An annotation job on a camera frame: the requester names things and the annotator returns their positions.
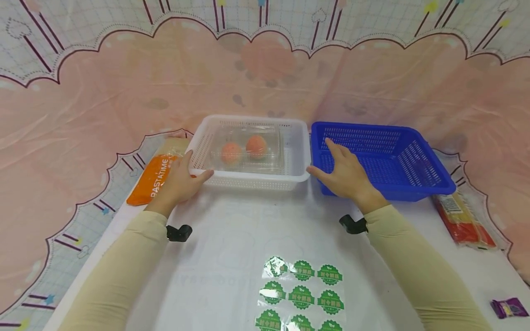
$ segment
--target blue plastic basket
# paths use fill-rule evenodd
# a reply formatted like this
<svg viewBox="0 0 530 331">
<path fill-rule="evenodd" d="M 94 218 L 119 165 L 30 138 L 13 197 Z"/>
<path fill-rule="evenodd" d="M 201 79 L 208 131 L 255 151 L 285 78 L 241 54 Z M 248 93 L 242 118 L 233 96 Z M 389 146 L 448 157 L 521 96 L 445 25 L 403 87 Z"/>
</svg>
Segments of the blue plastic basket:
<svg viewBox="0 0 530 331">
<path fill-rule="evenodd" d="M 388 200 L 419 201 L 452 194 L 455 183 L 421 134 L 411 128 L 316 122 L 311 127 L 313 165 L 331 173 L 335 162 L 325 139 L 357 155 L 371 183 Z M 334 195 L 322 183 L 322 193 Z"/>
</svg>

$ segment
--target hand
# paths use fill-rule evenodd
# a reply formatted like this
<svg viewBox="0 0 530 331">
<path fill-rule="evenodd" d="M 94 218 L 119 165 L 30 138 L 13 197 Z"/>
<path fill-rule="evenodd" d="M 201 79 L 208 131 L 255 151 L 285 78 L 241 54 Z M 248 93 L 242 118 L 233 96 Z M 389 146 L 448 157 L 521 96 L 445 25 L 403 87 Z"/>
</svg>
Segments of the hand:
<svg viewBox="0 0 530 331">
<path fill-rule="evenodd" d="M 182 159 L 173 162 L 162 188 L 145 210 L 155 211 L 169 217 L 177 204 L 192 198 L 213 176 L 213 170 L 206 170 L 196 178 L 191 177 L 189 165 L 192 155 L 193 151 L 190 150 Z"/>
<path fill-rule="evenodd" d="M 388 205 L 381 193 L 370 183 L 355 154 L 329 138 L 326 138 L 326 144 L 335 160 L 333 172 L 327 174 L 314 166 L 308 167 L 307 172 L 318 178 L 337 196 L 352 199 L 363 213 Z"/>
</svg>

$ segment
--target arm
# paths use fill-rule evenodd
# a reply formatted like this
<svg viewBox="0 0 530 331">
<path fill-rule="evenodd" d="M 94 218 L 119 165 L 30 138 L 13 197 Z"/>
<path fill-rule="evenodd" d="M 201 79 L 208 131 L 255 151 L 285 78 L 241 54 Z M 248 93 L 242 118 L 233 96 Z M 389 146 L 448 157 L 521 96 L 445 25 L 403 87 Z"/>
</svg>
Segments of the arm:
<svg viewBox="0 0 530 331">
<path fill-rule="evenodd" d="M 335 168 L 307 171 L 336 195 L 350 198 L 365 215 L 368 238 L 409 299 L 426 331 L 488 331 L 458 274 L 368 180 L 355 155 L 327 141 Z"/>
<path fill-rule="evenodd" d="M 175 162 L 159 194 L 103 255 L 77 294 L 59 331 L 124 330 L 133 304 L 167 245 L 167 218 L 212 175 L 188 172 L 192 152 Z"/>
</svg>

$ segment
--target purple candy wrapper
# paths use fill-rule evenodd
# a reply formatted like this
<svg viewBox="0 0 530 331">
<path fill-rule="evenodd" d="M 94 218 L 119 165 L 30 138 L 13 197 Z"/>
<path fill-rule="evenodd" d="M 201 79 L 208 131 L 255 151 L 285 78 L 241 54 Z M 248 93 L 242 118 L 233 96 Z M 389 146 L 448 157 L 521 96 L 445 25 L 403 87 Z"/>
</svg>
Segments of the purple candy wrapper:
<svg viewBox="0 0 530 331">
<path fill-rule="evenodd" d="M 504 301 L 492 300 L 491 307 L 495 311 L 495 314 L 497 314 L 497 317 L 500 319 L 513 316 L 528 316 L 528 312 L 526 311 L 525 307 L 523 307 L 517 298 L 511 298 Z"/>
</svg>

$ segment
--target green sticker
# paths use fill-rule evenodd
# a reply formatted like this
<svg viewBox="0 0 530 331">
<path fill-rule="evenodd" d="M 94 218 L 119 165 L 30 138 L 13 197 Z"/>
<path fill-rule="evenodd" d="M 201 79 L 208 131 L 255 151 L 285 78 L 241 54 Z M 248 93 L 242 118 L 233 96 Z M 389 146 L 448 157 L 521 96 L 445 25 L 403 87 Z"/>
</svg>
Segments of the green sticker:
<svg viewBox="0 0 530 331">
<path fill-rule="evenodd" d="M 342 280 L 340 272 L 330 264 L 324 264 L 322 268 L 320 268 L 318 277 L 322 279 L 326 285 L 335 285 Z"/>
<path fill-rule="evenodd" d="M 272 281 L 265 284 L 265 286 L 260 290 L 260 295 L 265 298 L 266 302 L 271 305 L 275 305 L 282 299 L 285 299 L 287 294 L 284 292 L 284 289 L 281 287 L 280 283 Z"/>
<path fill-rule="evenodd" d="M 296 315 L 291 322 L 287 324 L 288 331 L 315 331 L 311 322 L 303 315 Z"/>
<path fill-rule="evenodd" d="M 327 320 L 322 324 L 319 331 L 342 331 L 342 328 L 334 320 Z"/>
<path fill-rule="evenodd" d="M 311 268 L 311 264 L 302 260 L 294 264 L 291 272 L 295 274 L 296 279 L 301 281 L 306 281 L 315 275 L 315 271 Z"/>
<path fill-rule="evenodd" d="M 339 295 L 331 290 L 322 292 L 317 304 L 330 315 L 335 315 L 341 309 L 344 309 L 344 303 L 340 301 Z"/>
<path fill-rule="evenodd" d="M 269 277 L 280 277 L 281 274 L 287 272 L 287 263 L 281 257 L 271 257 L 263 267 Z"/>
<path fill-rule="evenodd" d="M 309 289 L 302 285 L 293 288 L 289 293 L 289 301 L 292 301 L 298 309 L 306 309 L 309 305 L 315 304 L 315 298 L 311 296 Z"/>
<path fill-rule="evenodd" d="M 256 326 L 261 331 L 281 331 L 281 320 L 277 312 L 268 309 L 256 318 Z"/>
</svg>

